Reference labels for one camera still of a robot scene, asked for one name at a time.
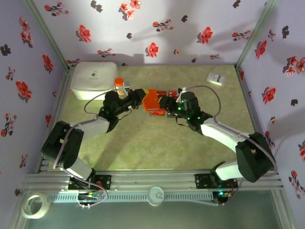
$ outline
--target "white wall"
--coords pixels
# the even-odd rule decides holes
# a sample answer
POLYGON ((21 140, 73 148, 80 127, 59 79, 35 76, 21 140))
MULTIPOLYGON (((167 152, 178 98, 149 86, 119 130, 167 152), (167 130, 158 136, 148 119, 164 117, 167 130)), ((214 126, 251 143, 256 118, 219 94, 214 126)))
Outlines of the white wall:
POLYGON ((38 162, 64 69, 22 1, 1 3, 0 20, 0 46, 10 48, 0 53, 0 228, 6 229, 25 176, 38 162))
POLYGON ((96 0, 94 6, 100 4, 101 12, 91 6, 90 0, 63 0, 64 6, 58 6, 56 0, 34 2, 66 60, 141 65, 236 63, 249 35, 240 33, 253 30, 266 0, 241 1, 236 8, 233 7, 234 0, 143 0, 139 9, 131 6, 131 0, 96 0), (118 12, 122 2, 129 10, 134 10, 131 20, 125 21, 124 14, 118 12), (187 21, 182 22, 184 15, 187 21), (167 19, 172 23, 167 23, 166 30, 157 32, 158 28, 153 27, 153 23, 160 24, 167 19), (90 31, 85 41, 79 41, 76 35, 80 25, 87 28, 88 35, 90 31), (208 43, 197 43, 198 34, 207 27, 213 32, 208 43), (233 33, 238 33, 240 40, 233 37, 233 33), (152 42, 159 47, 157 56, 153 58, 146 56, 145 52, 152 42), (98 50, 107 51, 109 48, 115 56, 103 58, 98 54, 98 50), (211 60, 211 55, 219 55, 219 59, 211 60))
POLYGON ((300 67, 303 61, 305 64, 305 59, 301 62, 305 57, 305 29, 301 26, 304 10, 303 0, 280 0, 242 65, 243 83, 251 91, 248 100, 256 108, 263 132, 269 133, 271 149, 300 229, 305 224, 305 71, 300 67), (289 34, 285 37, 282 33, 286 26, 289 34), (270 30, 275 33, 273 41, 268 37, 270 30), (264 41, 265 51, 262 49, 264 53, 257 59, 257 44, 264 41), (294 56, 296 60, 289 63, 293 68, 290 75, 283 68, 287 59, 294 56), (267 87, 271 92, 269 100, 267 87))

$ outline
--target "metal bracket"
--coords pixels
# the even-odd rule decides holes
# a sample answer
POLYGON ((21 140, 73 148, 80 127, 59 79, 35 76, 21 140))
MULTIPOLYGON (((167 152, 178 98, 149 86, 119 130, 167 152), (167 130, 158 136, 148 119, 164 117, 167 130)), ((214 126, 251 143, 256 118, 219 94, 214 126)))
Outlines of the metal bracket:
POLYGON ((210 174, 195 174, 195 183, 197 189, 209 189, 209 188, 221 188, 221 189, 233 189, 238 187, 236 179, 229 179, 226 181, 218 182, 216 185, 211 181, 210 174))
MULTIPOLYGON (((111 186, 111 175, 95 175, 94 182, 102 184, 102 187, 106 190, 110 190, 111 186)), ((68 190, 98 190, 95 186, 89 186, 86 188, 84 185, 81 185, 80 181, 75 179, 74 177, 70 178, 68 190)))

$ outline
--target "tape roll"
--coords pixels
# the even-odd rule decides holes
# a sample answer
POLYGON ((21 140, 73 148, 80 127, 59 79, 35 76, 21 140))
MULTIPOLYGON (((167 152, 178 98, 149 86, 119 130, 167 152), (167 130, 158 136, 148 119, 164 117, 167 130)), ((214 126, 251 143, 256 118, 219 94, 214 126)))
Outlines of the tape roll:
POLYGON ((47 212, 50 209, 50 205, 51 205, 51 199, 49 198, 49 196, 39 192, 34 192, 31 193, 29 197, 25 198, 21 206, 21 212, 23 217, 27 219, 39 219, 43 217, 45 214, 47 214, 47 212), (32 213, 31 207, 36 198, 41 199, 42 205, 41 208, 36 213, 32 213))

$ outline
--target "white container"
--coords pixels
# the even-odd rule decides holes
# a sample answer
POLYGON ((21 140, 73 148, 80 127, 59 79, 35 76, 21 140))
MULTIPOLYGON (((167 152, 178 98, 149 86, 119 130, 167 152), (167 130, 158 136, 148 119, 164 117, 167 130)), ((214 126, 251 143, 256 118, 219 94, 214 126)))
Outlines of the white container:
POLYGON ((218 75, 215 73, 209 73, 208 78, 206 79, 207 82, 223 86, 224 84, 224 76, 223 75, 218 75))
MULTIPOLYGON (((76 98, 90 100, 95 96, 115 89, 114 80, 119 77, 113 62, 80 62, 74 70, 71 89, 76 98)), ((105 95, 96 98, 104 100, 105 95)))

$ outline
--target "orange block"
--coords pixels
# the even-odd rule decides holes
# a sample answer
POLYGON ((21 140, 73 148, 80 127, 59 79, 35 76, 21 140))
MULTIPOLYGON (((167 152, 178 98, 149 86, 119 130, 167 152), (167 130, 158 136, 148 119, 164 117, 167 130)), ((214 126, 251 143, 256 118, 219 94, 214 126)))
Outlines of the orange block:
POLYGON ((142 100, 145 111, 156 111, 160 108, 156 89, 149 89, 149 93, 142 100))

